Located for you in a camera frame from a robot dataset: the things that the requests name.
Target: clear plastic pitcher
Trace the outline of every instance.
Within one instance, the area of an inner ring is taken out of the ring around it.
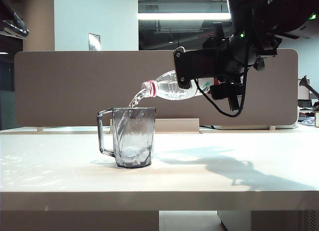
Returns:
[[[102,117],[112,113],[113,150],[105,149]],[[153,156],[155,108],[111,108],[97,114],[99,146],[102,154],[115,157],[123,168],[150,165]]]

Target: monitor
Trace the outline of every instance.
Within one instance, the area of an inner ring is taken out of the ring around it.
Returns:
[[[309,90],[304,86],[299,86],[301,79],[298,79],[298,99],[299,100],[309,100],[310,99],[310,92]]]

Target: black cable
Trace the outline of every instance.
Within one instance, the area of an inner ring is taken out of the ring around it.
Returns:
[[[200,125],[200,127],[207,128],[207,129],[214,129],[212,125]]]
[[[244,68],[244,78],[243,78],[243,94],[241,96],[241,101],[240,101],[240,107],[237,111],[236,114],[228,114],[224,111],[222,111],[217,105],[216,103],[211,100],[206,94],[205,92],[199,87],[198,85],[198,79],[195,79],[194,82],[197,86],[197,89],[199,90],[200,93],[202,93],[202,95],[216,108],[216,110],[227,116],[227,117],[231,117],[231,118],[235,118],[235,117],[238,117],[241,112],[243,111],[243,108],[244,108],[244,103],[245,103],[245,97],[246,97],[246,83],[247,83],[247,73],[248,73],[248,53],[249,53],[249,46],[250,46],[250,36],[248,37],[247,39],[247,47],[246,47],[246,51],[245,51],[245,68]]]

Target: table surface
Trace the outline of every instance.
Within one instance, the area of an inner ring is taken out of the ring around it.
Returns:
[[[152,165],[131,170],[97,134],[12,131],[0,134],[1,210],[319,210],[315,127],[155,134]]]

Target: mug handle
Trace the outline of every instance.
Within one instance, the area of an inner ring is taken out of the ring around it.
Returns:
[[[105,114],[113,112],[113,109],[107,109],[107,110],[102,110],[97,113],[96,119],[98,122],[98,135],[99,135],[99,147],[100,147],[100,152],[104,155],[109,155],[112,157],[115,157],[114,151],[113,150],[107,150],[104,148],[104,140],[103,140],[103,122],[102,122],[102,117]]]

